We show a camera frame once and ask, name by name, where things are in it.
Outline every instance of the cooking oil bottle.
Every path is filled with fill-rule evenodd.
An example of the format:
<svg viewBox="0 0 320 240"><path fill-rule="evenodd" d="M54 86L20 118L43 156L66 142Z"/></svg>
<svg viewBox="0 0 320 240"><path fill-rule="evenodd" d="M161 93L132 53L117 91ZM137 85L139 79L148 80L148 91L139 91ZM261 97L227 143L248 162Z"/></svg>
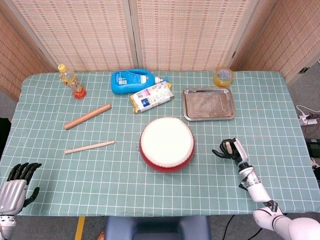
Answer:
<svg viewBox="0 0 320 240"><path fill-rule="evenodd" d="M74 71L68 69L64 64L58 65L58 70L60 71L61 81L70 88L73 96L76 99L83 99L87 92L80 83L78 83L77 76Z"/></svg>

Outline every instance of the orange bottle base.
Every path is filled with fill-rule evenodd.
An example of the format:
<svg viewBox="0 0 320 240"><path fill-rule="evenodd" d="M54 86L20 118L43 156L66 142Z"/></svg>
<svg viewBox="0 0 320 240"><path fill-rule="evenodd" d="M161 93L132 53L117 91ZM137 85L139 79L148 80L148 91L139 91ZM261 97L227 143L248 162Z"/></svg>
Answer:
<svg viewBox="0 0 320 240"><path fill-rule="evenodd" d="M76 99L83 99L87 95L87 91L82 87L81 91L75 91L73 96Z"/></svg>

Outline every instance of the white drumhead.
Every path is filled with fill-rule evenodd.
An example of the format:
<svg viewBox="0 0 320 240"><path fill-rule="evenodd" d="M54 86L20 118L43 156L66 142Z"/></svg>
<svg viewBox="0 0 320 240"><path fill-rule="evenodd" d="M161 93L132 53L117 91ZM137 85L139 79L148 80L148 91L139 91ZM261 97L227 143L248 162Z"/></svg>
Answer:
<svg viewBox="0 0 320 240"><path fill-rule="evenodd" d="M148 160L163 168L185 162L194 144L191 130L176 117L162 117L150 122L140 140L140 147Z"/></svg>

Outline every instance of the white cable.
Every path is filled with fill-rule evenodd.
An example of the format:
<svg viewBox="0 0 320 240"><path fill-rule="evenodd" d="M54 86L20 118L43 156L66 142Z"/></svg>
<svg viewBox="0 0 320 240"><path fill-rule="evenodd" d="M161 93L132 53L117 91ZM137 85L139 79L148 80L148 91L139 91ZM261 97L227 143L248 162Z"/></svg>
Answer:
<svg viewBox="0 0 320 240"><path fill-rule="evenodd" d="M306 106L302 106L302 105L296 105L295 107L302 113L303 116L305 116L306 114L300 108L308 109L309 111L314 112L314 113L320 113L320 110L319 111L315 111L315 110L312 110L312 109L310 109L310 108L308 108Z"/></svg>

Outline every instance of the white bottle cap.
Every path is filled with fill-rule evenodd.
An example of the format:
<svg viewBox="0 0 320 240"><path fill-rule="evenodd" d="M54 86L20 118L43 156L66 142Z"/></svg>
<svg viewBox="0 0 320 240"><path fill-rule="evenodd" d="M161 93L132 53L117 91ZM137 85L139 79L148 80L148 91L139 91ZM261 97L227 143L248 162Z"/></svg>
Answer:
<svg viewBox="0 0 320 240"><path fill-rule="evenodd" d="M155 84L158 84L158 83L161 83L161 82L163 82L164 80L163 79L161 79L160 77L155 77L154 78L154 82L155 82Z"/></svg>

